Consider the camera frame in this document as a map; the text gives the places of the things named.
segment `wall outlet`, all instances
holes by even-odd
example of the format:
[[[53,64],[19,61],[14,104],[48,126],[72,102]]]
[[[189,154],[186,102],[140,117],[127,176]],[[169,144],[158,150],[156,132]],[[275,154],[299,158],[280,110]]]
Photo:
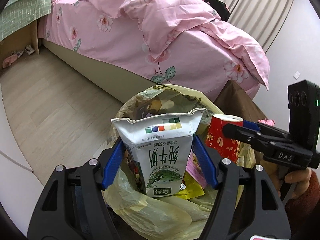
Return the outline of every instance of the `wall outlet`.
[[[298,80],[299,76],[300,76],[300,73],[298,71],[293,75],[295,80]]]

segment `red sleeve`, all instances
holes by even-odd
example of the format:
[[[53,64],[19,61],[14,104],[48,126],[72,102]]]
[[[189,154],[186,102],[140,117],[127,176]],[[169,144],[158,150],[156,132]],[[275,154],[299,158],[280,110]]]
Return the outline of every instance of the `red sleeve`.
[[[290,199],[285,206],[292,234],[299,229],[304,220],[311,214],[319,198],[319,181],[316,173],[312,171],[308,190],[300,198]]]

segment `hand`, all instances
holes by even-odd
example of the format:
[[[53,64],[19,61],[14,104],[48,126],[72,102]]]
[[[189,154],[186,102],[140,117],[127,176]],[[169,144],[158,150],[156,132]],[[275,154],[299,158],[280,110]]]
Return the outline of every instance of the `hand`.
[[[280,179],[278,174],[278,165],[275,163],[266,162],[265,160],[262,160],[260,162],[260,165],[262,165],[263,168],[266,170],[267,174],[269,175],[273,185],[275,186],[280,196],[281,194],[279,191]],[[291,184],[291,183],[297,182],[297,186],[293,191],[291,199],[297,199],[307,191],[310,185],[310,177],[311,177],[311,169],[309,168],[307,168],[304,171],[303,170],[292,171],[285,176],[284,181],[286,183]]]

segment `red paper cup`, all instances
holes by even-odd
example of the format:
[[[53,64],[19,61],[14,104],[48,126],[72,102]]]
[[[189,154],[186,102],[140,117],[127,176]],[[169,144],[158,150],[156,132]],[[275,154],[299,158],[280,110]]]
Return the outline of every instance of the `red paper cup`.
[[[236,163],[239,155],[240,142],[223,135],[222,128],[227,123],[243,126],[243,119],[234,115],[214,114],[205,143],[208,147],[216,149],[222,158],[229,158]]]

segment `floor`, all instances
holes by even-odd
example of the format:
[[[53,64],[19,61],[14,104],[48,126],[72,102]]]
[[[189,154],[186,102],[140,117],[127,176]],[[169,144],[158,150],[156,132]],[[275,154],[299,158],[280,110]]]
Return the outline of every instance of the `floor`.
[[[42,47],[0,73],[12,133],[45,184],[53,169],[83,165],[106,145],[122,103]]]

